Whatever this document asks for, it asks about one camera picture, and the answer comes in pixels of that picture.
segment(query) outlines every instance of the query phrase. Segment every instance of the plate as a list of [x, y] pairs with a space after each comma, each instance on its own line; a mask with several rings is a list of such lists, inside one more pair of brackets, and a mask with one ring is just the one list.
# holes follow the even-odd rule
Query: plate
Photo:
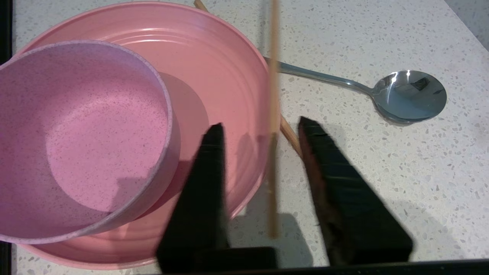
[[269, 142], [267, 65], [255, 46], [209, 13], [172, 3], [131, 2], [64, 21], [18, 54], [75, 39], [122, 45], [160, 72], [180, 128], [180, 159], [168, 189], [137, 220], [102, 234], [23, 247], [52, 262], [83, 269], [123, 269], [155, 262], [155, 247], [201, 136], [219, 122], [225, 135], [227, 210], [231, 217], [238, 214], [263, 180]]

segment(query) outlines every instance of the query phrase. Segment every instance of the bowl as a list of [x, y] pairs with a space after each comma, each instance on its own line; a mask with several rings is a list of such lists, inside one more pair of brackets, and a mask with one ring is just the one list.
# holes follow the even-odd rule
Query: bowl
[[46, 45], [2, 65], [0, 82], [0, 240], [111, 230], [168, 187], [178, 125], [138, 54], [100, 41]]

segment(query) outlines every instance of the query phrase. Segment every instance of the terrazzo surface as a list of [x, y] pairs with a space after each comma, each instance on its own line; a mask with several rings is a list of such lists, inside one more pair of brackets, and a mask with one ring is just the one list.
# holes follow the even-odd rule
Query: terrazzo surface
[[[17, 0], [15, 47], [54, 24], [115, 0]], [[190, 0], [174, 1], [192, 5]], [[210, 12], [267, 54], [261, 0], [206, 0]], [[413, 261], [489, 257], [489, 52], [443, 0], [283, 0], [281, 60], [372, 87], [393, 71], [421, 70], [445, 86], [436, 118], [409, 126], [380, 117], [362, 94], [281, 75], [284, 117], [323, 124], [344, 154], [412, 234]], [[287, 141], [279, 141], [282, 237], [265, 234], [261, 188], [229, 226], [235, 247], [273, 245], [281, 267], [328, 265], [307, 177]], [[154, 265], [91, 271], [50, 263], [19, 248], [16, 274], [153, 274]]]

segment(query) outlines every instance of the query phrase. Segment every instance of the spoon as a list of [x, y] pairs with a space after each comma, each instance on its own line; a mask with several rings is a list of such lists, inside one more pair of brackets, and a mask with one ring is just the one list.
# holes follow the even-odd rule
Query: spoon
[[380, 79], [375, 87], [325, 73], [279, 62], [279, 71], [336, 84], [369, 95], [378, 112], [400, 124], [410, 124], [437, 116], [445, 107], [446, 91], [432, 75], [416, 70], [402, 70]]

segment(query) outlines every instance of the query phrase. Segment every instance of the speckled countertop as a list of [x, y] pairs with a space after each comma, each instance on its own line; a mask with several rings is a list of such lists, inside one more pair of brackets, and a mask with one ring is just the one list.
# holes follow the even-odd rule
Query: speckled countertop
[[[78, 13], [117, 0], [16, 0], [15, 47]], [[190, 0], [174, 1], [191, 5]], [[205, 0], [263, 53], [262, 0]], [[412, 233], [412, 260], [489, 257], [489, 52], [443, 0], [283, 0], [281, 60], [373, 86], [392, 71], [437, 77], [448, 103], [410, 126], [382, 119], [367, 96], [281, 76], [282, 108], [322, 123]], [[328, 264], [300, 159], [280, 140], [280, 212], [285, 232], [264, 236], [264, 193], [230, 225], [234, 246], [274, 245], [283, 267]], [[59, 266], [18, 249], [18, 274], [151, 274], [155, 266], [110, 272]]]

